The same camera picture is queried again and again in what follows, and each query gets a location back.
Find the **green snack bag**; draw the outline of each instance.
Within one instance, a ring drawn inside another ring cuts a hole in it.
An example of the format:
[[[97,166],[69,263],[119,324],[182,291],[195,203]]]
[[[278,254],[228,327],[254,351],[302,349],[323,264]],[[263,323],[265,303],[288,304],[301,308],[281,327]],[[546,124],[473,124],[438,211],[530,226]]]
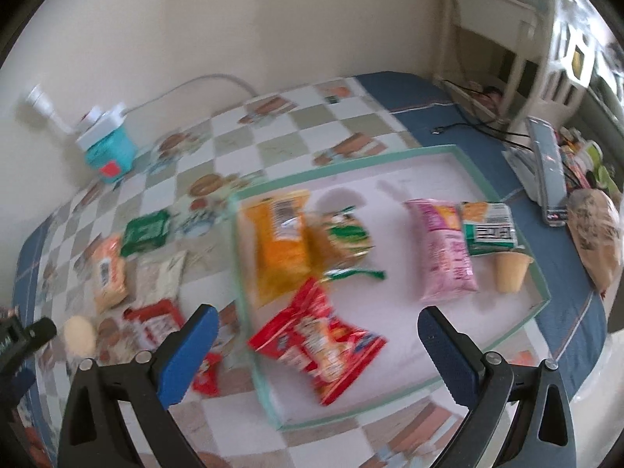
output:
[[[470,255],[518,247],[511,209],[503,203],[466,202],[461,206],[464,237]]]
[[[321,281],[336,281],[354,275],[386,279],[384,271],[360,267],[372,250],[372,240],[363,223],[355,217],[355,206],[332,213],[308,213],[311,241],[308,241],[323,263]]]
[[[164,245],[169,233],[169,218],[169,213],[163,209],[130,220],[124,232],[121,255],[127,257]]]

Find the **small red packet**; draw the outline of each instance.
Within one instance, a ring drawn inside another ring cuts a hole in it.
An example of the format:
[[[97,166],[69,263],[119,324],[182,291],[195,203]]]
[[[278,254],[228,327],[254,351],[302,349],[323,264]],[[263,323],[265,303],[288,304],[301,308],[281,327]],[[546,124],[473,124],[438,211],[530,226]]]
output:
[[[307,372],[326,406],[360,376],[386,340],[339,319],[318,281],[310,278],[290,305],[248,344],[262,355]]]
[[[216,371],[222,360],[223,358],[219,354],[208,352],[195,378],[193,378],[193,390],[210,397],[217,397],[219,395]]]
[[[123,317],[135,326],[144,350],[157,349],[169,334],[179,331],[184,325],[182,314],[169,299],[143,308],[128,308]]]

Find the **snack bag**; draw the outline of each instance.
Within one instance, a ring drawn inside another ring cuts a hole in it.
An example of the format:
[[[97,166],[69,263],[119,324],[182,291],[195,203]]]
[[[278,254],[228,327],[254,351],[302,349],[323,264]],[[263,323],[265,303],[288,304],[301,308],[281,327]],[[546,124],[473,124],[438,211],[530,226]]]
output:
[[[205,394],[210,397],[219,396],[219,385],[217,369],[223,361],[223,357],[213,352],[208,352],[202,361],[202,365],[197,370],[191,387],[195,392]]]
[[[101,314],[123,301],[128,295],[126,260],[119,255],[121,236],[113,234],[104,239],[93,252],[93,293],[96,311]]]
[[[160,248],[167,241],[171,215],[166,209],[130,220],[121,246],[121,255],[129,257],[133,253]]]
[[[311,274],[303,216],[309,197],[299,190],[245,209],[256,230],[258,306],[296,290]]]
[[[307,213],[308,247],[315,276],[333,281],[353,275],[385,279],[386,273],[358,264],[372,250],[372,239],[355,217],[355,206],[332,213]]]
[[[132,323],[143,350],[157,349],[169,334],[180,331],[184,325],[180,310],[169,299],[143,308],[128,308],[123,317]]]
[[[163,299],[175,302],[185,258],[186,250],[178,251],[169,258],[150,254],[141,257],[136,269],[137,291],[132,307],[155,305]]]
[[[262,355],[307,372],[321,404],[326,406],[360,376],[386,340],[336,317],[318,281],[310,278],[290,306],[248,344]]]
[[[568,197],[568,228],[596,290],[604,294],[622,268],[620,215],[600,190],[575,190]]]
[[[427,248],[420,257],[424,282],[422,298],[439,301],[478,290],[454,204],[416,199],[405,205],[420,226]]]
[[[468,254],[483,255],[518,247],[516,227],[507,204],[466,202],[461,205]]]

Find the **barcode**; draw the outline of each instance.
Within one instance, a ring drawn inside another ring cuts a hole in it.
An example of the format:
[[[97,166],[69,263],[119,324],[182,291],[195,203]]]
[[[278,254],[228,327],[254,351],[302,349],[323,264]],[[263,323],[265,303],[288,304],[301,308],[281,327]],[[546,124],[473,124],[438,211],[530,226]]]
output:
[[[100,283],[105,288],[110,281],[110,260],[100,261]]]
[[[271,205],[273,232],[276,239],[299,239],[299,218],[290,199],[278,200]]]
[[[513,240],[511,227],[488,227],[479,226],[475,230],[475,241],[483,241],[488,239],[508,239]]]

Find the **tray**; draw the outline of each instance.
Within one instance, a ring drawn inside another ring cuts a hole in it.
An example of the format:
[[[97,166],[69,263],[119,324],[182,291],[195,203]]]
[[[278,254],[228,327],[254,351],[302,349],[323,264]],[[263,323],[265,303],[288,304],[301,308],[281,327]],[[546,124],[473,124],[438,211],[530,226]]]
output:
[[[363,374],[332,405],[319,405],[310,377],[279,362],[251,353],[260,402],[278,429],[322,425],[344,419],[439,384],[436,368],[420,343],[416,319],[425,306],[420,296],[419,258],[411,219],[402,205],[409,198],[448,201],[499,201],[491,185],[454,145],[410,149],[361,158],[269,181],[239,192],[229,209],[238,251],[236,306],[243,334],[250,337],[288,303],[291,294],[255,307],[253,226],[245,206],[277,192],[310,190],[307,209],[332,211],[355,204],[375,248],[367,257],[384,269],[386,281],[353,276],[328,286],[336,312],[345,321],[388,338],[388,344]],[[525,239],[519,239],[530,252]],[[537,264],[530,266],[518,294],[498,294],[492,256],[472,258],[480,291],[439,304],[460,332],[482,349],[491,349],[537,315],[550,300]]]

